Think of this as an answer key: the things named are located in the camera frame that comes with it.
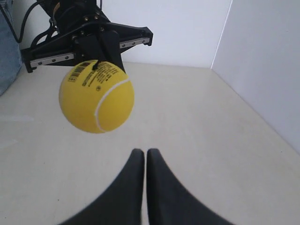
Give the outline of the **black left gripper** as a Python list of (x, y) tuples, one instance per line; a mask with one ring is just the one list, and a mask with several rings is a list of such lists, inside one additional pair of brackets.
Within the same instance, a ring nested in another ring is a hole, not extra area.
[(50, 17), (49, 28), (21, 50), (27, 72), (42, 65), (75, 66), (108, 61), (125, 72), (121, 54), (136, 45), (152, 44), (148, 27), (111, 22), (95, 0), (38, 0)]

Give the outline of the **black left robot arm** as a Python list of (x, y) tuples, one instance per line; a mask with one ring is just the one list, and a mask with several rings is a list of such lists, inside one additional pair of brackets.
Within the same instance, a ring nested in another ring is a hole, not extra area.
[(29, 73), (42, 65), (75, 66), (87, 60), (108, 61), (123, 69), (123, 52), (152, 44), (148, 27), (111, 22), (95, 0), (39, 0), (37, 4), (50, 17), (50, 26), (21, 50)]

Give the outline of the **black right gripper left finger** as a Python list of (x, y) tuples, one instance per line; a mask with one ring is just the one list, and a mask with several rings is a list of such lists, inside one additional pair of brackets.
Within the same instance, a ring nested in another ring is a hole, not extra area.
[(111, 185), (90, 205), (63, 225), (140, 225), (144, 182), (144, 152), (134, 149)]

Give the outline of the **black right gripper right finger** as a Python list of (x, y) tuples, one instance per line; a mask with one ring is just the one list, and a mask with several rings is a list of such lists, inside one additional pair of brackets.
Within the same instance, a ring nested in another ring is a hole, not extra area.
[(146, 192), (150, 225), (232, 224), (181, 184), (158, 149), (147, 151)]

